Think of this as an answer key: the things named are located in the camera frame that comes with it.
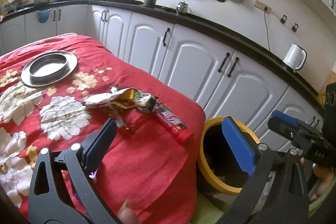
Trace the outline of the right hand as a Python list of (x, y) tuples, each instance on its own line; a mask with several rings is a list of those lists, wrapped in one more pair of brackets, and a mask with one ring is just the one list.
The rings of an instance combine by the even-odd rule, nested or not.
[(327, 192), (335, 178), (335, 170), (332, 166), (323, 166), (316, 163), (313, 163), (311, 168), (313, 174), (320, 180), (319, 186), (310, 195), (310, 201), (313, 202)]

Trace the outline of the left hand thumb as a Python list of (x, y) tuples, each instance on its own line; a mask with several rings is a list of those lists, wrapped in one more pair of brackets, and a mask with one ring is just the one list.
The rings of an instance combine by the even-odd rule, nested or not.
[(131, 200), (126, 200), (122, 204), (117, 216), (123, 224), (139, 224), (139, 220), (132, 209)]

